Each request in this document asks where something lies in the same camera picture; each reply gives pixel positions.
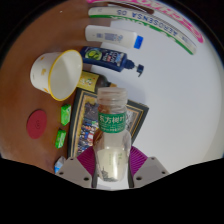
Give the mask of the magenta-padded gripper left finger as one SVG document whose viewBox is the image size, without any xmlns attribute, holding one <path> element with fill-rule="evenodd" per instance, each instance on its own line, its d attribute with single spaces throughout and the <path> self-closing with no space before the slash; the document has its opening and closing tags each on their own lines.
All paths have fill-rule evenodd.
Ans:
<svg viewBox="0 0 224 224">
<path fill-rule="evenodd" d="M 97 187 L 94 150 L 89 147 L 77 157 L 69 157 L 56 175 L 84 188 Z"/>
</svg>

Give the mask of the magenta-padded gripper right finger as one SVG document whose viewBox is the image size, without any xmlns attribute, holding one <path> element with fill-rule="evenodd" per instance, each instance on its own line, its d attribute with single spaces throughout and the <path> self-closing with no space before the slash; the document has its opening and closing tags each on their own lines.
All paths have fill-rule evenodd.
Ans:
<svg viewBox="0 0 224 224">
<path fill-rule="evenodd" d="M 128 185 L 130 188 L 140 188 L 157 181 L 169 172 L 156 157 L 147 157 L 132 146 L 128 161 Z"/>
</svg>

